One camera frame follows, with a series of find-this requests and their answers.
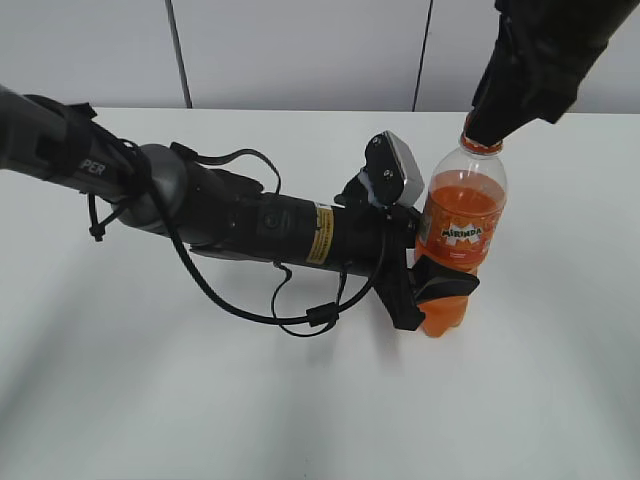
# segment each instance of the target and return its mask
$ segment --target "white wall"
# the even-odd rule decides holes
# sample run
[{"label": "white wall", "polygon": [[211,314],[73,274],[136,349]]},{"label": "white wall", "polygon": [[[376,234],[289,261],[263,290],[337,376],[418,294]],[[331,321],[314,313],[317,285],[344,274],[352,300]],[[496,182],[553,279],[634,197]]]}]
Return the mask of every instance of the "white wall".
[{"label": "white wall", "polygon": [[174,0],[196,107],[408,110],[424,0]]},{"label": "white wall", "polygon": [[[98,106],[184,106],[164,0],[14,0],[0,83]],[[435,0],[418,110],[469,109],[494,0]],[[173,0],[194,106],[409,110],[428,0]],[[640,113],[640,11],[584,82],[583,112]]]},{"label": "white wall", "polygon": [[184,106],[162,0],[3,1],[0,84],[63,102]]}]

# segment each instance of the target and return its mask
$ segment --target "bottle label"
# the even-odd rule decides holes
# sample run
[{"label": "bottle label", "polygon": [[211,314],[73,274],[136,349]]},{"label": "bottle label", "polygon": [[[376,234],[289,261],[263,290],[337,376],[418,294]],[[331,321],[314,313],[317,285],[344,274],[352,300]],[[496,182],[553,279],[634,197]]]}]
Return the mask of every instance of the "bottle label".
[{"label": "bottle label", "polygon": [[489,251],[502,209],[483,216],[459,215],[427,199],[418,238],[425,249],[458,265],[479,264]]}]

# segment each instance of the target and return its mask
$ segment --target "mirinda logo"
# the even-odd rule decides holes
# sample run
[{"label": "mirinda logo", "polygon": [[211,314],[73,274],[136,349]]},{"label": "mirinda logo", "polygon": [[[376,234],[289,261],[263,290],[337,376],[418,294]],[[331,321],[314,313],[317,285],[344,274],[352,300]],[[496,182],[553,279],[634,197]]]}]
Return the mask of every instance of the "mirinda logo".
[{"label": "mirinda logo", "polygon": [[466,227],[459,227],[454,223],[450,223],[447,230],[442,230],[441,236],[447,239],[447,245],[454,247],[458,242],[467,240],[471,244],[478,243],[482,233],[482,228],[476,227],[473,223],[470,223]]}]

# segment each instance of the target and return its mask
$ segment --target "orange soda bottle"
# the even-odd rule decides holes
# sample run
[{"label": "orange soda bottle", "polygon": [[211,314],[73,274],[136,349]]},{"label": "orange soda bottle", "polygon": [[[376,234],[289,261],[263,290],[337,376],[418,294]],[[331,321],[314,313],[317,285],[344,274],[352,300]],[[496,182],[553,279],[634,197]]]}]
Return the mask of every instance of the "orange soda bottle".
[{"label": "orange soda bottle", "polygon": [[[476,275],[489,250],[507,199],[507,176],[498,157],[502,142],[485,147],[463,133],[460,147],[436,167],[416,239],[416,260],[427,255],[447,267]],[[440,337],[462,322],[469,297],[420,305],[422,328]]]}]

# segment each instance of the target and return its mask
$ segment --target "table surface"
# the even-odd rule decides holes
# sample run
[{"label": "table surface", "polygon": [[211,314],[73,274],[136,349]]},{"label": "table surface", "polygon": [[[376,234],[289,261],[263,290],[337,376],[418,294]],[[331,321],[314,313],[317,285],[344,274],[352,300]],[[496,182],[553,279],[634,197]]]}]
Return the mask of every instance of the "table surface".
[{"label": "table surface", "polygon": [[[374,134],[403,138],[428,178],[463,119],[98,117],[141,144],[259,149],[284,193],[324,203]],[[373,294],[314,339],[233,318],[165,239],[116,224],[96,244],[83,197],[1,172],[0,478],[640,478],[638,132],[640,116],[567,115],[509,138],[482,285],[440,339],[393,330]],[[274,184],[251,158],[233,170]],[[198,265],[257,312],[282,279],[269,264]],[[331,299],[336,277],[296,268],[282,314]]]}]

